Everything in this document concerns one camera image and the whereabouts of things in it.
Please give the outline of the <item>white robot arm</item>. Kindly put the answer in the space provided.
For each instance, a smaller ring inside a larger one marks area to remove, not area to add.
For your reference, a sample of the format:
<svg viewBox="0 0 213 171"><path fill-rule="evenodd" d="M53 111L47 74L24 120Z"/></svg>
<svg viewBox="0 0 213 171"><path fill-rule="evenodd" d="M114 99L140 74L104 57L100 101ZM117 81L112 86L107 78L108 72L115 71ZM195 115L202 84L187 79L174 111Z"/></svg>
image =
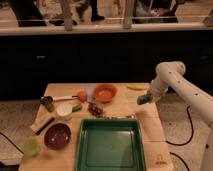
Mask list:
<svg viewBox="0 0 213 171"><path fill-rule="evenodd" d="M171 87L209 127L207 147L204 150L200 171L213 171L213 96L183 77L186 67L181 61L159 63L155 72L156 76L149 88L152 99L159 100Z"/></svg>

